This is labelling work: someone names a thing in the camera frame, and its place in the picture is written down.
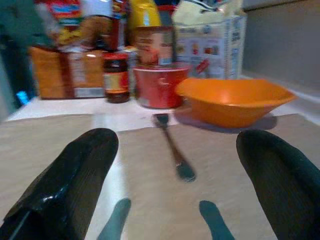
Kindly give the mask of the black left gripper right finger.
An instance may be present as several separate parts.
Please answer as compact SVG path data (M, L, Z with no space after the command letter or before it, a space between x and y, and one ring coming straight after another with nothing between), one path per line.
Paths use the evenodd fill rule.
M278 240L320 240L320 169L282 138L238 134L236 150Z

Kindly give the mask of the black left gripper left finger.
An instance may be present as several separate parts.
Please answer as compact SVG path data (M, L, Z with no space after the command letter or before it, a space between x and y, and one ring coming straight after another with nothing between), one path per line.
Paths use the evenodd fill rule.
M108 128L68 143L6 214L0 240L84 240L118 148Z

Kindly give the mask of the silver metal fork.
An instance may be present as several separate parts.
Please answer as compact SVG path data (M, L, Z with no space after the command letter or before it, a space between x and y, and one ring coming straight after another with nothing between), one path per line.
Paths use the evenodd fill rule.
M169 127L169 114L168 113L157 113L152 115L154 124L160 128L166 137L168 146L171 149L171 153L174 159L175 170L177 176L186 183L191 183L196 180L196 173L193 167L188 163L185 156L181 153L179 148L176 146L172 139Z

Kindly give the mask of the orange bowl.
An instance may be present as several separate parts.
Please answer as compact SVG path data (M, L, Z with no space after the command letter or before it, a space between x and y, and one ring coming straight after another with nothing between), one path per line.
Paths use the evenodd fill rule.
M187 78L175 93L185 98L191 115L223 128L251 126L274 109L297 97L288 89L265 79Z

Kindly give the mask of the red-lidded sauce jar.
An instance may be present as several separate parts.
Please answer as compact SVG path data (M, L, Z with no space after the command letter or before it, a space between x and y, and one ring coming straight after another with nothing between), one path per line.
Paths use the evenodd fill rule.
M103 54L103 81L106 101L112 104L130 100L128 55L122 52Z

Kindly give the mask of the red instant noodle cup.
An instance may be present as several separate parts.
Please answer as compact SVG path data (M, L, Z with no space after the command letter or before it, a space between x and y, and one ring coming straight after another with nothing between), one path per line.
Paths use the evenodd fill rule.
M173 109L183 99L175 92L176 86L188 78L190 66L176 62L166 67L136 66L135 97L138 103L150 109Z

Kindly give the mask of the red instant noodle pack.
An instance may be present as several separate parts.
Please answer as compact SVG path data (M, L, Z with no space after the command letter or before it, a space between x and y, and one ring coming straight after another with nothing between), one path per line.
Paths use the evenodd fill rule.
M61 52L117 51L124 46L126 0L33 0L44 30Z

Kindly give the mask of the brown-lidded canister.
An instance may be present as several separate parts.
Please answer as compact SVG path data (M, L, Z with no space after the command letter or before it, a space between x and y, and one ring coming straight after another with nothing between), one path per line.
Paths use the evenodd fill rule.
M135 47L140 65L168 66L173 63L173 27L140 26L135 29Z

